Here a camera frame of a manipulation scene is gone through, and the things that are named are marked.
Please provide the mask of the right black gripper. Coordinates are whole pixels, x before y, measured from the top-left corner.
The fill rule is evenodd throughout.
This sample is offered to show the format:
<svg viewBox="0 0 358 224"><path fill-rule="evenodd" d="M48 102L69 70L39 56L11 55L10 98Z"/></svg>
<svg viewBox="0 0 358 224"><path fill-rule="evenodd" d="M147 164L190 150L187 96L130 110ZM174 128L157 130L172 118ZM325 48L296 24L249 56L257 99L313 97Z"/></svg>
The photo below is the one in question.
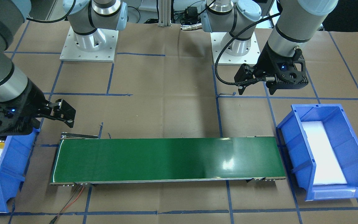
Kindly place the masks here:
<svg viewBox="0 0 358 224"><path fill-rule="evenodd" d="M64 99L52 103L42 91L28 81L24 92L17 98L0 102L0 136L28 135L40 127L37 118L64 122L74 127L76 110Z"/></svg>

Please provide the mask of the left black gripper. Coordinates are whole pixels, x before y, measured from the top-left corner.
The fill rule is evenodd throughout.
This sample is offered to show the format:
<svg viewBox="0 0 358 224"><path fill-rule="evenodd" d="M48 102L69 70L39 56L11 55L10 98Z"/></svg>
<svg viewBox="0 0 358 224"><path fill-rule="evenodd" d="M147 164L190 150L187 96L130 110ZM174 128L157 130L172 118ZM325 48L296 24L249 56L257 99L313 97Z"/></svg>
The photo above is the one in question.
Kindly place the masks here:
<svg viewBox="0 0 358 224"><path fill-rule="evenodd" d="M305 60L299 46L293 47L289 57L274 52L268 44L262 50L257 64L242 64L234 76L238 94L257 82L265 82L270 95L278 89L300 89L309 84L305 71Z"/></svg>

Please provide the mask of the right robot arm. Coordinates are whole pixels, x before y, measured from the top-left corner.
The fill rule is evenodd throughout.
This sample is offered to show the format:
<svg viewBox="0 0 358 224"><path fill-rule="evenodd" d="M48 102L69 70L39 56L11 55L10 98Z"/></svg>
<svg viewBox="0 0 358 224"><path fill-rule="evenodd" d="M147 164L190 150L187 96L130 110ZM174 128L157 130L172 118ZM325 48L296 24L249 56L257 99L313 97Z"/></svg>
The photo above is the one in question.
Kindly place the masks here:
<svg viewBox="0 0 358 224"><path fill-rule="evenodd" d="M122 0L65 0L64 15L55 20L29 17L30 0L0 0L0 136L28 135L39 128L38 118L74 126L76 110L64 99L52 103L4 53L25 21L50 24L68 20L81 50L97 50L106 44L101 29L123 30L127 4Z"/></svg>

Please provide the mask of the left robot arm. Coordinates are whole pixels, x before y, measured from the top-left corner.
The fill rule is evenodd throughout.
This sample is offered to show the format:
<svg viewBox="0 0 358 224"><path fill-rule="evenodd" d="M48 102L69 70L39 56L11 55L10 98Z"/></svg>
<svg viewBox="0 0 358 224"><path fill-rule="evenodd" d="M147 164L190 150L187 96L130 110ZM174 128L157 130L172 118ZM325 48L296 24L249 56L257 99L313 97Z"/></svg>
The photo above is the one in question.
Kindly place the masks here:
<svg viewBox="0 0 358 224"><path fill-rule="evenodd" d="M237 86L240 95L258 82L266 83L270 95L276 90L304 88L309 81L302 50L337 4L337 0L279 0L279 12L261 19L261 8L252 0L206 0L201 15L203 31L225 33L214 63L216 78ZM276 16L277 23L256 64L242 64L234 82L223 80L218 74L222 55L246 55L256 25Z"/></svg>

